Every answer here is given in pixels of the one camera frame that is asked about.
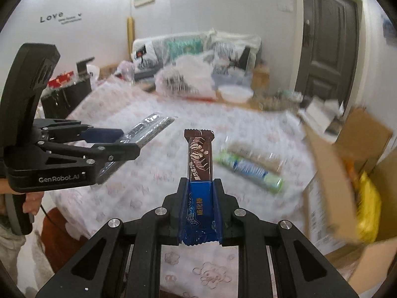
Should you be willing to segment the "person left hand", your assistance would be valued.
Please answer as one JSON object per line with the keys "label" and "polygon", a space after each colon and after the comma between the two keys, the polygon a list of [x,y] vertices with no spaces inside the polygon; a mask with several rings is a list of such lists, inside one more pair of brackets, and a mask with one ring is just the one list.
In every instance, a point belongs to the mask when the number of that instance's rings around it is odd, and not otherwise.
{"label": "person left hand", "polygon": [[[5,207],[4,194],[22,195],[22,193],[18,193],[12,190],[11,187],[9,186],[7,179],[1,178],[0,194],[1,194],[1,216],[6,216],[7,210]],[[27,193],[26,200],[22,207],[23,213],[31,213],[33,215],[36,215],[42,204],[43,197],[44,197],[43,192]]]}

